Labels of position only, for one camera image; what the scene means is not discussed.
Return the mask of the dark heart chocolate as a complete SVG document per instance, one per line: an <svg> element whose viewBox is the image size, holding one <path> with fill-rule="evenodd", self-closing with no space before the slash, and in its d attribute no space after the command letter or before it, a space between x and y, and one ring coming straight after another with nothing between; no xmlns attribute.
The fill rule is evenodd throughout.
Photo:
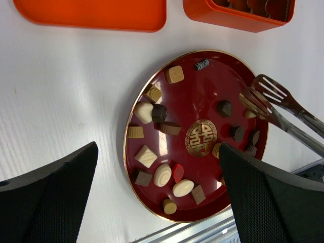
<svg viewBox="0 0 324 243"><path fill-rule="evenodd" d="M230 117L232 115L233 106L228 100L221 100L216 106L216 111L221 117Z"/></svg>

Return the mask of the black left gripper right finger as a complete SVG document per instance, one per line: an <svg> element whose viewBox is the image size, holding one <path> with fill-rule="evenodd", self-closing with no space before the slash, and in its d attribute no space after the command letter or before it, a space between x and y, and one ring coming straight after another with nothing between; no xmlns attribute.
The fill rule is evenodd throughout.
<svg viewBox="0 0 324 243"><path fill-rule="evenodd" d="M323 183L227 143L219 161L241 242L323 242Z"/></svg>

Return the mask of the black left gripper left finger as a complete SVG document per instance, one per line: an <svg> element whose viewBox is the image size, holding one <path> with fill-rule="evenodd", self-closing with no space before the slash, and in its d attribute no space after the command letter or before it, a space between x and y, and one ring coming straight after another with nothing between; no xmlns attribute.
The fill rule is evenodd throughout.
<svg viewBox="0 0 324 243"><path fill-rule="evenodd" d="M1 242L76 242L98 160L91 142L1 182Z"/></svg>

